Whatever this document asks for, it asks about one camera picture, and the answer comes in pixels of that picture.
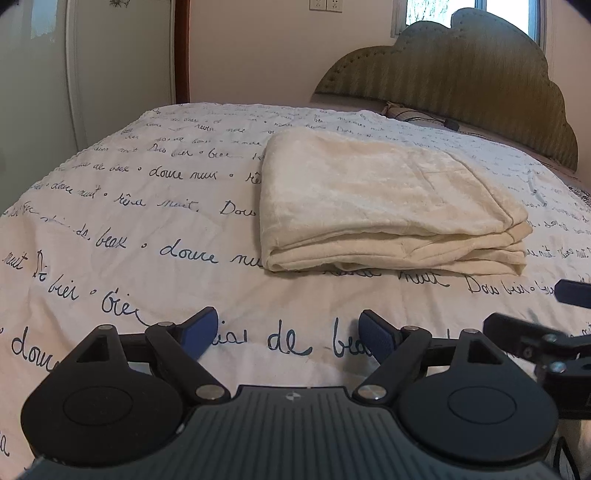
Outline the cream white pants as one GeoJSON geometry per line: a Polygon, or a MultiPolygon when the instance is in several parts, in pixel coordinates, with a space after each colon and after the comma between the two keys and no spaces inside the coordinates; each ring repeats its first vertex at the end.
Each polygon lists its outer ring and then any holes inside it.
{"type": "Polygon", "coordinates": [[[293,127],[270,138],[260,174],[270,272],[526,267],[524,205],[460,153],[293,127]]]}

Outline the white script-print bed quilt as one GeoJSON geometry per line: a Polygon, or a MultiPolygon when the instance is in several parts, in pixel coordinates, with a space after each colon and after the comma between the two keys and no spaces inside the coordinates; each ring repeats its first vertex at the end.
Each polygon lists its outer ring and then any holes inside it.
{"type": "Polygon", "coordinates": [[[375,365],[356,334],[363,309],[437,337],[478,328],[493,312],[585,335],[589,311],[558,302],[554,287],[589,278],[589,207],[515,148],[365,111],[150,110],[2,213],[1,475],[14,479],[33,460],[20,428],[25,399],[98,325],[141,332],[211,306],[221,327],[201,362],[226,386],[353,387],[375,365]],[[287,127],[462,154],[527,208],[524,274],[267,273],[259,170],[267,140],[287,127]]]}

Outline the green padded headboard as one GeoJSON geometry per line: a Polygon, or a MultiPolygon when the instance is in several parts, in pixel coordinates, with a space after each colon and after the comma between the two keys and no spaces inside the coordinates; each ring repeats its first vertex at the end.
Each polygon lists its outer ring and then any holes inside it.
{"type": "Polygon", "coordinates": [[[508,21],[473,8],[445,27],[419,21],[392,46],[355,50],[319,95],[400,103],[513,140],[574,171],[579,150],[541,48],[508,21]]]}

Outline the striped pillow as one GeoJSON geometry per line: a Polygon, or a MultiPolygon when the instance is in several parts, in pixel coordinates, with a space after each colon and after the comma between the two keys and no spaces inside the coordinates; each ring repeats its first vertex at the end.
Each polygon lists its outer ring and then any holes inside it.
{"type": "Polygon", "coordinates": [[[460,131],[460,124],[455,120],[446,119],[421,110],[416,110],[402,104],[388,102],[384,107],[382,114],[387,118],[401,122],[412,123],[419,126],[460,131]]]}

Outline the white floral wardrobe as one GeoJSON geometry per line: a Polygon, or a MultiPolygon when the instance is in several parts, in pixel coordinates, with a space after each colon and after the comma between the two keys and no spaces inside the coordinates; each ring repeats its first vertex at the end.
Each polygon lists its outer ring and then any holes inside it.
{"type": "Polygon", "coordinates": [[[176,100],[177,1],[1,4],[1,205],[176,100]]]}

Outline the brown wooden door frame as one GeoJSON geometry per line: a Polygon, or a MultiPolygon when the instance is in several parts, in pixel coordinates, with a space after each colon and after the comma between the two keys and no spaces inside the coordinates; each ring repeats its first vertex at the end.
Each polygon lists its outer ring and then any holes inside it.
{"type": "Polygon", "coordinates": [[[190,0],[174,1],[174,88],[178,104],[190,102],[190,0]]]}

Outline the white wall socket pair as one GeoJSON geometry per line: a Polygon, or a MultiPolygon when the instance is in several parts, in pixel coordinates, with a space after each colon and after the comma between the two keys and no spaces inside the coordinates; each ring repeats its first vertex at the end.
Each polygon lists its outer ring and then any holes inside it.
{"type": "Polygon", "coordinates": [[[310,0],[308,8],[311,11],[342,13],[342,0],[310,0]]]}

